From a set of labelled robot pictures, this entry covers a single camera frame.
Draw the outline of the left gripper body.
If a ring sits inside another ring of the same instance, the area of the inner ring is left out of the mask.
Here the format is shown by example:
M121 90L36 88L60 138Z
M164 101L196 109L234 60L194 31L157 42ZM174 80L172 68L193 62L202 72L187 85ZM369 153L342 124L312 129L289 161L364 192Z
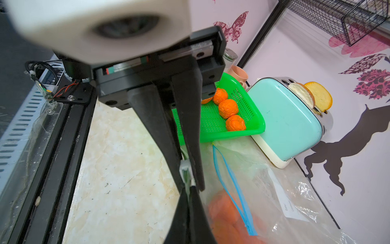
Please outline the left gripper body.
M172 77L198 68L202 77L202 99L207 99L215 94L215 83L222 77L225 48L221 27L212 26L161 51L127 61L92 65L91 80L99 101L110 107L129 109L127 91L150 84L156 85L162 100L173 107Z

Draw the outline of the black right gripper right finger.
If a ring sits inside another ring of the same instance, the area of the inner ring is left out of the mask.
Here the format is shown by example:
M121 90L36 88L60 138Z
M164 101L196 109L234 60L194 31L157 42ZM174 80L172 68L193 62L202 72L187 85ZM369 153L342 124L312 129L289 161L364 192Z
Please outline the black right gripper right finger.
M209 226L199 192L195 186L190 187L190 243L217 243Z

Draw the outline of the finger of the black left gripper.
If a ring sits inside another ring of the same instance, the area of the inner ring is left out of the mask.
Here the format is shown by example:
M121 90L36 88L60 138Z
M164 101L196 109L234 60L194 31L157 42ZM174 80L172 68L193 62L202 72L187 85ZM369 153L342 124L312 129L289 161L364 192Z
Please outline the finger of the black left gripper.
M130 106L163 154L174 183L180 192L184 188L179 173L182 157L170 107L163 103L157 87L153 84L129 90L127 98Z
M179 59L179 72L172 77L173 94L183 138L196 186L205 190L200 151L202 74L195 59Z

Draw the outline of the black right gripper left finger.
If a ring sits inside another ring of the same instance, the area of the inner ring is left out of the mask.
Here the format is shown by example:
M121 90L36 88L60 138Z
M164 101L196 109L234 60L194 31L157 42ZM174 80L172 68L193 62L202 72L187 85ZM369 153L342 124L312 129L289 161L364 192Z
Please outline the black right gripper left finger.
M164 244L187 244L190 236L189 206L185 188L182 189Z

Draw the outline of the orange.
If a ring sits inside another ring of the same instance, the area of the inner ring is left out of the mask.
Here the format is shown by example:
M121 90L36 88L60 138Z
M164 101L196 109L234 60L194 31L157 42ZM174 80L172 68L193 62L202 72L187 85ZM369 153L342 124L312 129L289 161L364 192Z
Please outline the orange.
M228 131L245 131L246 124L245 120L239 115L233 115L228 118L225 122L226 129Z
M204 100L201 101L201 104L202 104L202 105L207 104L207 103L209 103L209 102L212 101L212 100L213 100L213 97L204 99Z
M228 98L229 95L225 89L217 88L212 100L215 105L219 105L221 102L227 100Z
M227 99L223 102L221 102L218 106L219 115L227 120L233 115L237 115L239 112L238 105L236 101L232 99Z

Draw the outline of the clear glass jar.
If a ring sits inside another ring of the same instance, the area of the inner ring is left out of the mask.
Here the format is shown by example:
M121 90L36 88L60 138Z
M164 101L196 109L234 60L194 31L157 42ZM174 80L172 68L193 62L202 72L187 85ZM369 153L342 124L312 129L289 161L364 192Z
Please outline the clear glass jar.
M234 63L235 60L238 58L238 55L234 51L232 51L231 49L226 48L225 51L224 51L223 57L228 62Z

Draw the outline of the pink ceramic mug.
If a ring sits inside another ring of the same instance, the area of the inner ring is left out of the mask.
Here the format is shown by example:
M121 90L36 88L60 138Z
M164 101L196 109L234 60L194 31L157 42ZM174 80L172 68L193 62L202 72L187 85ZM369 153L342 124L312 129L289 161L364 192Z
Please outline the pink ceramic mug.
M227 73L234 77L244 89L248 89L249 85L247 84L248 74L238 66L231 66Z

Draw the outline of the mint green toaster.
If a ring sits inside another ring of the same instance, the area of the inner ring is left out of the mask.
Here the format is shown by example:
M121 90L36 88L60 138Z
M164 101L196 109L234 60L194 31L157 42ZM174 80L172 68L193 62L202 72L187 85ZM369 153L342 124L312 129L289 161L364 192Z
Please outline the mint green toaster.
M248 95L265 120L265 131L252 138L279 169L297 155L317 145L333 127L329 111L310 107L291 89L297 82L289 77L259 79Z

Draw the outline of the yellow toast slice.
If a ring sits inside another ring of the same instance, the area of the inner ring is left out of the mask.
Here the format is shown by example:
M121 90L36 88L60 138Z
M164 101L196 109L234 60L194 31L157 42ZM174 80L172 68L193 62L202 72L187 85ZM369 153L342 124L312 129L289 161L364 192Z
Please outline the yellow toast slice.
M304 86L313 94L315 105L321 112L325 112L332 107L333 98L328 90L321 84L317 82L308 82L304 84Z

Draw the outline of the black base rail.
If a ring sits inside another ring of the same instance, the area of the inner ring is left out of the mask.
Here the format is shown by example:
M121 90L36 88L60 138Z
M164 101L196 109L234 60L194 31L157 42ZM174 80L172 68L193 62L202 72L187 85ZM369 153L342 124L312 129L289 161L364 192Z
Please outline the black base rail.
M1 243L59 244L64 238L76 181L96 104L88 83L71 83L46 101L5 191L1 193Z

